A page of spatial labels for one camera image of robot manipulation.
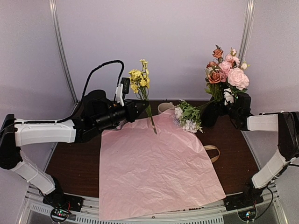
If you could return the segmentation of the black cylindrical vase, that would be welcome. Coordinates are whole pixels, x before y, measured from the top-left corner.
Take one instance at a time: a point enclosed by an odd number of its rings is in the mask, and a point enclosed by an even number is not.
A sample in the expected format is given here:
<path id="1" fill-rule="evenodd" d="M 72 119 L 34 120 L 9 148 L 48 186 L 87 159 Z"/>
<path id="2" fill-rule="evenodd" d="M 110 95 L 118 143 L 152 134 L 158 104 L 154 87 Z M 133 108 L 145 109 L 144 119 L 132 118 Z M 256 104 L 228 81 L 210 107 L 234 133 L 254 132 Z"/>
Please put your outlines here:
<path id="1" fill-rule="evenodd" d="M 211 98 L 202 112 L 201 123 L 204 127 L 213 127 L 218 117 L 224 115 L 226 115 L 224 101 L 218 102 Z"/>

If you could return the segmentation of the green fern white flower bunch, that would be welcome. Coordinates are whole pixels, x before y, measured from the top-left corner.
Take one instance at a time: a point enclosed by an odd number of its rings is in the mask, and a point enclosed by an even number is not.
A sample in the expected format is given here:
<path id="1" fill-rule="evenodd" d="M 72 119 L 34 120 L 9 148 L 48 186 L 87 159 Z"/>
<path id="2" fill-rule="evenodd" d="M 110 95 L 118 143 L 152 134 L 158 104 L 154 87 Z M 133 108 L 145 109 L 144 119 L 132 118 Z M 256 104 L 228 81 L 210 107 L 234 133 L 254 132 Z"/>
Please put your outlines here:
<path id="1" fill-rule="evenodd" d="M 228 85 L 224 82 L 219 82 L 216 84 L 211 84 L 207 82 L 205 91 L 207 94 L 212 95 L 212 98 L 216 102 L 221 102 L 224 100 L 224 90 L 228 88 Z"/>

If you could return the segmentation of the yellow small flower bunch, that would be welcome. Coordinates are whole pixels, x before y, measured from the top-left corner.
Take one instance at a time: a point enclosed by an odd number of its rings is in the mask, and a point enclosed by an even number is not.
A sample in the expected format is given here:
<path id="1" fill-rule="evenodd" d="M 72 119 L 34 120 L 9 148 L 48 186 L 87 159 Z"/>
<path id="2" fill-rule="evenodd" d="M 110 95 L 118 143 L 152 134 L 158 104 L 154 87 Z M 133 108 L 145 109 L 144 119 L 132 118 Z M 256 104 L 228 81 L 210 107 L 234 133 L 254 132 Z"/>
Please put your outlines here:
<path id="1" fill-rule="evenodd" d="M 141 59 L 140 62 L 142 64 L 142 68 L 140 70 L 132 69 L 128 72 L 130 79 L 130 87 L 138 99 L 147 101 L 149 103 L 145 111 L 150 119 L 150 124 L 154 133 L 157 134 L 149 101 L 150 73 L 148 70 L 148 61 L 146 61 L 145 59 Z"/>

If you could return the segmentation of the pink peony flower stem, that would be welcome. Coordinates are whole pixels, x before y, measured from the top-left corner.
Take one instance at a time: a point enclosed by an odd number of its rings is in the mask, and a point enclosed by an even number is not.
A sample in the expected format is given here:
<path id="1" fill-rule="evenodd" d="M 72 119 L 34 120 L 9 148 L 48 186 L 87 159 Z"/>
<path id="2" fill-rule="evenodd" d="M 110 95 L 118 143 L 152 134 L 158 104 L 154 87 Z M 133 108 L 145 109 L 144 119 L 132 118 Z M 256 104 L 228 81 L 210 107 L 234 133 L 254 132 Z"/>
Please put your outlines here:
<path id="1" fill-rule="evenodd" d="M 228 83 L 240 91 L 249 86 L 249 78 L 240 68 L 233 68 L 228 72 Z"/>

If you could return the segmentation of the orange brown flower stem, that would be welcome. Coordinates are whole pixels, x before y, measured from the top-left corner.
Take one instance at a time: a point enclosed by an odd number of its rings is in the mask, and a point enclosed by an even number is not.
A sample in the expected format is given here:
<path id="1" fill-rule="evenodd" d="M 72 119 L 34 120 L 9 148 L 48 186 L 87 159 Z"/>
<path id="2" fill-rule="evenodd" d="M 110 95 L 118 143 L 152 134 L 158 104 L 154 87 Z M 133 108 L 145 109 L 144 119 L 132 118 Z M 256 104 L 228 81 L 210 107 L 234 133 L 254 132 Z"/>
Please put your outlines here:
<path id="1" fill-rule="evenodd" d="M 221 82 L 220 81 L 220 76 L 218 73 L 218 70 L 220 69 L 220 67 L 218 66 L 219 63 L 222 62 L 223 60 L 223 50 L 221 49 L 220 46 L 215 45 L 216 49 L 213 51 L 213 60 L 210 61 L 206 68 L 205 68 L 205 73 L 206 73 L 206 82 L 210 82 L 211 84 L 216 84 Z"/>

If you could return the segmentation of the blue hydrangea flower bunch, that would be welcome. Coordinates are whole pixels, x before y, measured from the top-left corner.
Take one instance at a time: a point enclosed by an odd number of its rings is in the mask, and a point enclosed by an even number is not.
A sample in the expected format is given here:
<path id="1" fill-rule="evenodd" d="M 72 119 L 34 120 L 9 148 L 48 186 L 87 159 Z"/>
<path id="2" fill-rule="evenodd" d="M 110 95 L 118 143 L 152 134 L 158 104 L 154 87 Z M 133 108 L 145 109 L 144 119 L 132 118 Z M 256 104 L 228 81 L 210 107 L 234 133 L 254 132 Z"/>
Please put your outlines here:
<path id="1" fill-rule="evenodd" d="M 184 132 L 203 133 L 202 114 L 203 111 L 215 100 L 208 101 L 200 106 L 193 106 L 185 100 L 180 100 L 174 108 L 174 123 Z"/>

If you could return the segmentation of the pink wrapping paper sheet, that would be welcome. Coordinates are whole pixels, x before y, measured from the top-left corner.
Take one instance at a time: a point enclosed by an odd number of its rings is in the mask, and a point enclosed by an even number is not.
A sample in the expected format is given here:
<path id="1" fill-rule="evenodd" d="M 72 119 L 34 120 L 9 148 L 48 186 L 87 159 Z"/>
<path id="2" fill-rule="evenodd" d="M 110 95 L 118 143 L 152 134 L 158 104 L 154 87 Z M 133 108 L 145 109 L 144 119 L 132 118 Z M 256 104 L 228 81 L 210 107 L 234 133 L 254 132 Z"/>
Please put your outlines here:
<path id="1" fill-rule="evenodd" d="M 100 149 L 101 220 L 207 205 L 225 192 L 203 144 L 174 124 L 174 111 L 104 131 Z"/>

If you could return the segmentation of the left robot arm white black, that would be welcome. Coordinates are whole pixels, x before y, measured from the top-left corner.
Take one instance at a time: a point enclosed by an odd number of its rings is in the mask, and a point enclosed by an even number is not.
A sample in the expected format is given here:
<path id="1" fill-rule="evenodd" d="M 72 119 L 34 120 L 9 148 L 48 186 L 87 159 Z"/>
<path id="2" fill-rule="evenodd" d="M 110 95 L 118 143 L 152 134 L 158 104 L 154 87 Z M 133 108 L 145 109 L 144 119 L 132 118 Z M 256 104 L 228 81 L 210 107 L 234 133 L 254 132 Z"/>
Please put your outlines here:
<path id="1" fill-rule="evenodd" d="M 41 171 L 21 153 L 25 145 L 65 142 L 85 143 L 100 135 L 105 129 L 113 129 L 122 121 L 133 123 L 149 106 L 146 100 L 124 100 L 116 95 L 116 103 L 106 98 L 103 90 L 94 90 L 83 97 L 82 110 L 66 121 L 31 121 L 16 119 L 8 114 L 0 131 L 0 167 L 11 170 L 35 185 L 57 207 L 67 203 L 56 178 Z"/>

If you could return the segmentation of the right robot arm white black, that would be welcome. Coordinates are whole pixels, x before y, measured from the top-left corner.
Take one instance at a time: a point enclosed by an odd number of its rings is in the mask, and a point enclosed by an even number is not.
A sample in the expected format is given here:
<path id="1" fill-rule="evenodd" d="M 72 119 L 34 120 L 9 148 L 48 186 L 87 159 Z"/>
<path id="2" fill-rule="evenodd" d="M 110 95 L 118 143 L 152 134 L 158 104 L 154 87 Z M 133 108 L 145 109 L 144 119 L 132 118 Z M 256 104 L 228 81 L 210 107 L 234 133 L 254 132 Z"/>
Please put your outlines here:
<path id="1" fill-rule="evenodd" d="M 261 101 L 259 109 L 274 109 L 285 111 L 299 111 L 299 97 L 283 94 L 275 97 L 267 96 Z M 244 184 L 249 181 L 250 176 L 259 171 L 259 166 L 274 155 L 278 144 L 278 133 L 276 132 L 242 132 L 236 130 L 230 123 L 228 116 L 218 118 L 215 126 L 216 145 L 224 153 L 219 165 L 215 166 L 216 173 L 222 184 L 226 195 L 240 193 Z M 284 200 L 291 195 L 299 196 L 299 168 L 289 167 L 287 171 L 276 180 L 278 194 Z"/>

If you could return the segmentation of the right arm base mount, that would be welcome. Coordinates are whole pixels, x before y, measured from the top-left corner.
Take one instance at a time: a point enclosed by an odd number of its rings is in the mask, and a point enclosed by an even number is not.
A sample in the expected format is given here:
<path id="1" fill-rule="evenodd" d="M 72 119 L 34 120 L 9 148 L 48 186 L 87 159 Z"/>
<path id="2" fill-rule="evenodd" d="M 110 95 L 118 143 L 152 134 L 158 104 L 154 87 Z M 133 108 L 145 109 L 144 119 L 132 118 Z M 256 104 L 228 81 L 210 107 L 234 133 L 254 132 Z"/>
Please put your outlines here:
<path id="1" fill-rule="evenodd" d="M 224 200 L 226 211 L 237 211 L 238 217 L 244 222 L 251 222 L 257 218 L 257 205 L 263 202 L 263 197 L 255 199 L 245 198 L 243 194 L 227 196 Z"/>

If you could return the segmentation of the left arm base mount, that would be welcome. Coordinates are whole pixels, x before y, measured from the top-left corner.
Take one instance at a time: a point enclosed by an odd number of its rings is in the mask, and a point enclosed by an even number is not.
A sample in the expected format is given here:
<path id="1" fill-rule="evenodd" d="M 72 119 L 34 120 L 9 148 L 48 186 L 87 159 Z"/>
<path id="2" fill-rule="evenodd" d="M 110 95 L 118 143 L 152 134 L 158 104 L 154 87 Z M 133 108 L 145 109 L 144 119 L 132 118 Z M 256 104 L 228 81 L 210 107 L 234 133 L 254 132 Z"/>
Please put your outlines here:
<path id="1" fill-rule="evenodd" d="M 80 212 L 83 205 L 82 197 L 65 194 L 60 188 L 49 194 L 39 190 L 39 194 L 43 197 L 43 203 L 52 207 L 50 218 L 55 224 L 66 221 L 72 211 Z"/>

